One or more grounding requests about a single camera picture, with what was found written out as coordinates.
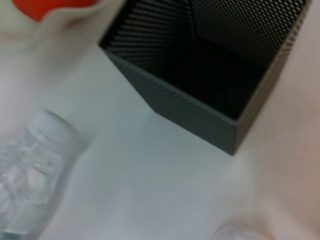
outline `plastic water bottle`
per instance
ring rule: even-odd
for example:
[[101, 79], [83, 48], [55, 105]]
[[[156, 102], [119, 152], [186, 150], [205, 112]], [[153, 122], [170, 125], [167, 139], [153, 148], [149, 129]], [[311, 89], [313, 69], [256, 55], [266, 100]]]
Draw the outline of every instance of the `plastic water bottle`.
[[256, 222], [237, 219], [219, 228], [212, 240], [272, 240], [273, 237]]
[[0, 148], [0, 239], [37, 226], [76, 142], [76, 130], [45, 110]]

